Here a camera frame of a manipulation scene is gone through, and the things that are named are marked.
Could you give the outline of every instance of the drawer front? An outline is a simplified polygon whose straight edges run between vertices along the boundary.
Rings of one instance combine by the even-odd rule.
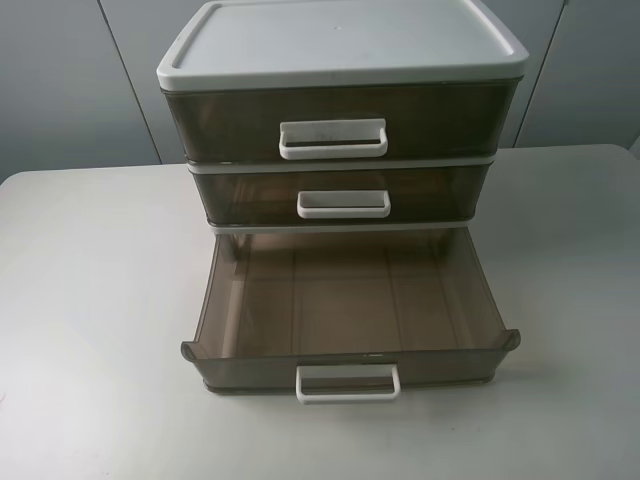
[[[488,165],[194,174],[209,222],[313,226],[466,221]]]
[[[424,159],[494,153],[518,81],[165,95],[194,162]]]
[[[213,390],[293,390],[301,379],[316,391],[386,388],[391,399],[397,376],[403,386],[488,381],[519,339],[465,228],[219,235],[182,353]],[[369,364],[381,368],[348,368]]]

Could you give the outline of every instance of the drawer handle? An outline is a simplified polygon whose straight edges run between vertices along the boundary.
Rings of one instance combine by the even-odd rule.
[[[391,213],[387,190],[328,190],[298,193],[301,218],[385,218]]]
[[[381,157],[389,146],[385,127],[384,118],[283,122],[280,124],[280,155],[286,160]],[[309,143],[319,145],[290,145]]]
[[[380,378],[391,377],[390,393],[302,393],[302,381],[311,378]],[[314,365],[296,370],[296,397],[304,405],[312,403],[391,402],[400,395],[400,377],[396,365]]]

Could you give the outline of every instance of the plastic drawer unit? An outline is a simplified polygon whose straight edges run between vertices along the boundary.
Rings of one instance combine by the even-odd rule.
[[[189,169],[217,233],[397,230],[464,225],[492,161],[190,162]]]
[[[528,54],[476,0],[211,2],[157,69],[193,162],[495,153]]]
[[[466,228],[241,234],[217,237],[182,353],[215,392],[322,403],[486,382],[519,343]]]

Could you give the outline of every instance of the white table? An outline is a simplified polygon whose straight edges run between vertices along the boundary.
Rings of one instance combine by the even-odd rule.
[[[0,478],[638,479],[640,162],[503,151],[472,235],[522,345],[393,404],[219,397],[179,352],[214,238],[183,165],[0,187]]]

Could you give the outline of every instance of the lid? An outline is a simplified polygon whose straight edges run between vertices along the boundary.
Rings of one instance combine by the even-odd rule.
[[[475,81],[527,57],[477,0],[211,2],[157,74],[169,91]]]

